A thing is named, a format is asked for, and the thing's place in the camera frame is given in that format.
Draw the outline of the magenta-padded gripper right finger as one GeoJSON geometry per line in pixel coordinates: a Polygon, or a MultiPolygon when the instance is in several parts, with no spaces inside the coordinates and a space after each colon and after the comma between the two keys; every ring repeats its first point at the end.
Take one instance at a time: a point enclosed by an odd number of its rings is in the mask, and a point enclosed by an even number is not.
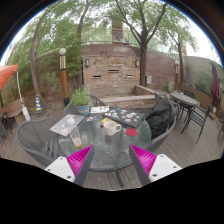
{"type": "Polygon", "coordinates": [[[142,186],[181,170],[181,167],[165,154],[155,155],[132,144],[129,145],[129,155],[142,186]]]}

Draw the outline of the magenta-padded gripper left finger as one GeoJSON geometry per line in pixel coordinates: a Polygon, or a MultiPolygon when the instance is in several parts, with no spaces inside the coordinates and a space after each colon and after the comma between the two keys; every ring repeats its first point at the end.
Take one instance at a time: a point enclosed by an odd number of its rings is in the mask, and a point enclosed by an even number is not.
{"type": "Polygon", "coordinates": [[[94,146],[87,146],[69,157],[58,157],[46,168],[46,171],[82,186],[94,154],[94,146]]]}

